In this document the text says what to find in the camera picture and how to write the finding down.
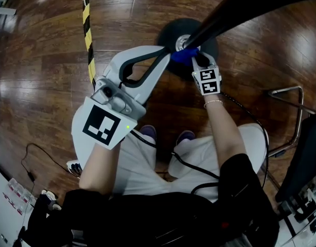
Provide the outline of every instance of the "white pants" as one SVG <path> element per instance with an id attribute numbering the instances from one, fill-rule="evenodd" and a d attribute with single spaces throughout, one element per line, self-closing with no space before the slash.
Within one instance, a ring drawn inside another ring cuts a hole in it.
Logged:
<path id="1" fill-rule="evenodd" d="M 94 142 L 81 138 L 79 134 L 81 129 L 76 127 L 80 109 L 78 109 L 73 119 L 72 135 L 79 163 L 84 169 L 93 150 Z M 255 172 L 258 172 L 266 155 L 263 131 L 255 123 L 240 126 L 239 131 L 244 140 L 246 152 L 253 169 Z M 155 143 L 151 137 L 142 135 L 137 131 L 136 133 L 145 140 Z M 174 151 L 185 162 L 220 175 L 212 136 L 185 140 L 178 144 Z M 170 161 L 168 172 L 171 176 L 178 179 L 173 182 L 167 182 L 154 172 L 155 163 L 156 149 L 146 145 L 132 134 L 127 135 L 121 143 L 113 192 L 122 195 L 157 195 L 169 192 L 190 193 L 200 184 L 218 182 L 218 180 L 207 174 L 184 166 L 175 157 L 172 157 Z M 196 194 L 212 202 L 216 201 L 218 197 L 216 187 L 199 189 Z"/>

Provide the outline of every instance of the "bracelet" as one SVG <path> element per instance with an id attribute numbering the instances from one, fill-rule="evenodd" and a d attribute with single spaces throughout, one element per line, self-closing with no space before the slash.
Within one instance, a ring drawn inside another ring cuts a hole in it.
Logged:
<path id="1" fill-rule="evenodd" d="M 204 104 L 204 108 L 206 108 L 206 105 L 209 104 L 210 102 L 220 102 L 223 105 L 223 102 L 220 100 L 213 100 L 213 101 L 208 101 L 207 103 Z"/>

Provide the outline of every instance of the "shoe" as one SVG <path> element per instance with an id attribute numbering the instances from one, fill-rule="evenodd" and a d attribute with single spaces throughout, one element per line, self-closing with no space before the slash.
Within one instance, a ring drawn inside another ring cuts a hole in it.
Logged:
<path id="1" fill-rule="evenodd" d="M 82 173 L 82 168 L 78 160 L 68 161 L 66 162 L 66 165 L 67 165 L 67 169 L 72 175 L 74 175 L 77 178 L 80 178 L 80 175 Z"/>
<path id="2" fill-rule="evenodd" d="M 56 201 L 56 199 L 57 199 L 55 194 L 51 191 L 48 191 L 48 190 L 41 191 L 41 194 L 46 195 L 50 199 L 50 201 Z"/>
<path id="3" fill-rule="evenodd" d="M 146 125 L 143 126 L 139 132 L 143 135 L 150 136 L 151 138 L 153 138 L 153 140 L 157 141 L 157 133 L 155 127 L 151 125 Z"/>
<path id="4" fill-rule="evenodd" d="M 61 210 L 61 209 L 62 209 L 59 204 L 53 204 L 52 208 L 53 208 L 54 210 Z"/>
<path id="5" fill-rule="evenodd" d="M 188 139 L 188 140 L 196 139 L 196 135 L 189 130 L 183 131 L 177 139 L 177 145 L 185 139 Z"/>

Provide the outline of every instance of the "metal chair leg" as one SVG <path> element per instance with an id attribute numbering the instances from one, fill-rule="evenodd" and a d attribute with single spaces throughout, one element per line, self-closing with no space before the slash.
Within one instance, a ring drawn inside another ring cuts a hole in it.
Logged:
<path id="1" fill-rule="evenodd" d="M 261 166 L 261 170 L 265 173 L 266 172 L 266 167 L 265 166 Z M 270 171 L 268 171 L 268 179 L 271 181 L 272 185 L 277 189 L 280 190 L 280 185 L 278 183 L 278 181 L 275 179 L 275 177 L 270 173 Z"/>
<path id="2" fill-rule="evenodd" d="M 295 104 L 293 102 L 287 101 L 285 99 L 282 99 L 282 98 L 276 96 L 276 94 L 278 94 L 278 93 L 288 92 L 291 90 L 298 90 L 299 91 L 299 103 L 298 104 Z M 295 106 L 295 107 L 299 108 L 297 111 L 295 131 L 294 131 L 294 134 L 293 134 L 291 141 L 287 142 L 286 144 L 283 144 L 282 146 L 279 146 L 275 149 L 270 150 L 269 157 L 272 157 L 272 156 L 276 156 L 277 154 L 292 148 L 294 146 L 294 144 L 296 143 L 297 139 L 300 136 L 300 126 L 301 126 L 302 109 L 303 109 L 302 107 L 305 107 L 305 106 L 303 106 L 304 93 L 303 93 L 303 89 L 301 88 L 301 86 L 294 86 L 294 87 L 289 87 L 289 88 L 284 88 L 284 89 L 279 89 L 279 90 L 268 91 L 268 95 L 274 99 L 277 99 L 277 100 L 285 102 L 291 106 Z"/>

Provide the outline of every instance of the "black shirt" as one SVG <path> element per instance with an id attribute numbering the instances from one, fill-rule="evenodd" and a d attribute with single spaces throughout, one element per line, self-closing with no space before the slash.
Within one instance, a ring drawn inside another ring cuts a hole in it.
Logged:
<path id="1" fill-rule="evenodd" d="M 83 231 L 88 246 L 221 246 L 245 234 L 252 246 L 274 246 L 277 215 L 245 154 L 221 167 L 215 203 L 186 193 L 127 195 L 109 200 L 98 192 L 66 194 L 60 218 Z"/>

